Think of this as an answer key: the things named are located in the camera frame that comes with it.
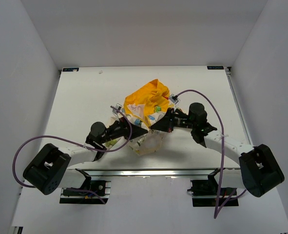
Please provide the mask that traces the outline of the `cream dinosaur print baby jacket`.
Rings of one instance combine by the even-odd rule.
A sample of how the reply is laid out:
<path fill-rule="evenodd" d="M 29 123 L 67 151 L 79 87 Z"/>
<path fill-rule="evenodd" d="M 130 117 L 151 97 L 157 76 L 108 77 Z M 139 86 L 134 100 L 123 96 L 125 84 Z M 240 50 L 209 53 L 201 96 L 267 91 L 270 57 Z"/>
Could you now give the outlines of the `cream dinosaur print baby jacket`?
<path fill-rule="evenodd" d="M 169 100 L 170 90 L 158 79 L 154 79 L 134 93 L 125 97 L 122 113 L 130 123 L 148 132 L 143 136 L 131 139 L 127 146 L 137 155 L 142 156 L 159 150 L 165 133 L 151 130 L 153 124 L 161 121 L 168 108 L 176 105 Z"/>

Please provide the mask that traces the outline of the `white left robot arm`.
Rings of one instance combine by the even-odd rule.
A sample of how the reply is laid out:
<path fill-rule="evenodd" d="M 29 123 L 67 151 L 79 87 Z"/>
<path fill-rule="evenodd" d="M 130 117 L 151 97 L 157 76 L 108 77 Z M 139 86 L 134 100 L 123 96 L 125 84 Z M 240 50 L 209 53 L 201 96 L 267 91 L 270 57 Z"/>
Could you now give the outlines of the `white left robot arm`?
<path fill-rule="evenodd" d="M 85 141 L 86 144 L 93 146 L 94 150 L 82 146 L 59 149 L 48 143 L 26 167 L 23 177 L 44 195 L 49 195 L 61 183 L 69 166 L 100 160 L 109 150 L 105 144 L 112 140 L 120 137 L 132 140 L 147 133 L 146 129 L 122 119 L 116 120 L 108 128 L 102 122 L 95 122 Z"/>

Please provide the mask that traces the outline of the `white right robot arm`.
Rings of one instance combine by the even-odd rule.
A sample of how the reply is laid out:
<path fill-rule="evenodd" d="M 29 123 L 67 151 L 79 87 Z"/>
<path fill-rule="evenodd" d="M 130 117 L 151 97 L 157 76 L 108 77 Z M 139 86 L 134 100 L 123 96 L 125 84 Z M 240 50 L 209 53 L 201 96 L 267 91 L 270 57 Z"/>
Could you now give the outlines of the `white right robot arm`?
<path fill-rule="evenodd" d="M 211 173 L 208 190 L 217 195 L 226 187 L 246 189 L 255 197 L 261 197 L 285 180 L 271 149 L 261 144 L 253 146 L 226 135 L 207 121 L 207 112 L 201 103 L 192 103 L 187 114 L 168 108 L 164 117 L 150 129 L 171 133 L 175 128 L 191 130 L 193 140 L 205 148 L 224 153 L 239 165 L 239 169 L 224 169 Z"/>

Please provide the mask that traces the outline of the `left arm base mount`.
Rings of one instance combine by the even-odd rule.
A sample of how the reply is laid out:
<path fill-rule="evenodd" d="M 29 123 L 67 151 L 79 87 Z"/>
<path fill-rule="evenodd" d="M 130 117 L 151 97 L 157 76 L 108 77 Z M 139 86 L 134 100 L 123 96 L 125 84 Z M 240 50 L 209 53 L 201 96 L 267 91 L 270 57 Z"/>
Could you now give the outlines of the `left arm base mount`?
<path fill-rule="evenodd" d="M 105 205 L 111 193 L 110 180 L 91 180 L 80 189 L 62 189 L 60 204 Z"/>

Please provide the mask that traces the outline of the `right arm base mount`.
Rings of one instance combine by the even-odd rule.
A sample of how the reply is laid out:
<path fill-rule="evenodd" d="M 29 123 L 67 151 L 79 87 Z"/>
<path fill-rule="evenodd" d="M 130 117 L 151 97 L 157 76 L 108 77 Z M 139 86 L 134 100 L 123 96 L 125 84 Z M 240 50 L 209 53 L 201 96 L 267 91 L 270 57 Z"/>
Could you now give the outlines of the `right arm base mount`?
<path fill-rule="evenodd" d="M 219 206 L 230 196 L 233 188 L 221 188 Z M 191 180 L 191 187 L 187 193 L 192 196 L 193 207 L 215 207 L 217 186 L 211 185 L 209 180 Z M 238 199 L 234 199 L 237 192 L 233 194 L 226 207 L 238 207 Z"/>

